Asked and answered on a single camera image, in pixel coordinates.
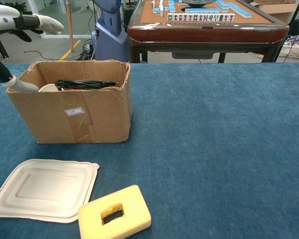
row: cardboard box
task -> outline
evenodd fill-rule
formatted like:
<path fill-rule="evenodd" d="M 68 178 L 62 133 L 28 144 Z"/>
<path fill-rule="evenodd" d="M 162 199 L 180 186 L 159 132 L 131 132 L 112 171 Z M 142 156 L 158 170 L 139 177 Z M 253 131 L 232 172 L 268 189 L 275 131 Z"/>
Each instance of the cardboard box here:
<path fill-rule="evenodd" d="M 295 2 L 295 0 L 255 0 L 250 4 L 288 24 L 297 7 Z"/>
<path fill-rule="evenodd" d="M 99 90 L 7 94 L 38 143 L 116 143 L 128 139 L 131 66 L 118 61 L 37 62 L 20 79 L 39 88 L 59 79 L 115 81 Z"/>

